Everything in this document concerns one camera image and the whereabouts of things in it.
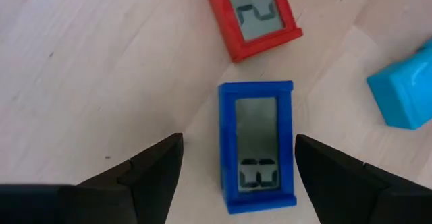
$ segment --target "digital display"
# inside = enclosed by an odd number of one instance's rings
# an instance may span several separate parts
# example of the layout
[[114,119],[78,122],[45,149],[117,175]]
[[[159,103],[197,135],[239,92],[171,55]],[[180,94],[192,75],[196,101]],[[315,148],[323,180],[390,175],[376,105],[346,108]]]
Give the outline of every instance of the digital display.
[[275,0],[230,0],[245,41],[284,28]]
[[238,191],[280,188],[276,98],[236,100]]

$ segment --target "wooden table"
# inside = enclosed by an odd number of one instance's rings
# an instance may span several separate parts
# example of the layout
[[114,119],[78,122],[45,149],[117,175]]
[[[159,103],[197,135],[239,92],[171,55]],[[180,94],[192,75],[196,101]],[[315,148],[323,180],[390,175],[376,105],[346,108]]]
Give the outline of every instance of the wooden table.
[[290,0],[304,36],[230,62],[207,0],[0,0],[0,181],[77,184],[184,132],[167,223],[318,223],[298,206],[229,216],[217,86],[293,80],[294,133],[432,188],[432,124],[388,128],[365,83],[432,35],[432,0]]

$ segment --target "red plastic frame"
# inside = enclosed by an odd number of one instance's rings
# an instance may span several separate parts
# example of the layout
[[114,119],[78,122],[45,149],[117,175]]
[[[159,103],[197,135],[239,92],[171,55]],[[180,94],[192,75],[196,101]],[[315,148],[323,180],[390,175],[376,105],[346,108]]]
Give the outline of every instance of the red plastic frame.
[[288,0],[275,0],[284,28],[271,34],[264,35],[251,41],[245,41],[238,25],[237,17],[230,0],[210,0],[213,12],[228,47],[229,54],[234,63],[266,51],[277,45],[289,42],[303,35],[292,15]]

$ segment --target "blue digital timer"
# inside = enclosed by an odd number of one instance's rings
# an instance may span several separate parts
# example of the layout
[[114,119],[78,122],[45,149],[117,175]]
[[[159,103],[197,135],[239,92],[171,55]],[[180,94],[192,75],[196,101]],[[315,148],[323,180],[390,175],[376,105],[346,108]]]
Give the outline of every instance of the blue digital timer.
[[219,86],[221,184],[230,214],[295,206],[293,83]]

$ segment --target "light blue block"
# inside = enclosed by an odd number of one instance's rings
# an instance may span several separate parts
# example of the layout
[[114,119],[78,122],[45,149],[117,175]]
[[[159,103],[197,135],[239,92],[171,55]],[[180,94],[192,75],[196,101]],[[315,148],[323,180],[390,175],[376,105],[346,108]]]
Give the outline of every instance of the light blue block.
[[432,40],[406,61],[367,78],[388,126],[415,130],[432,119]]

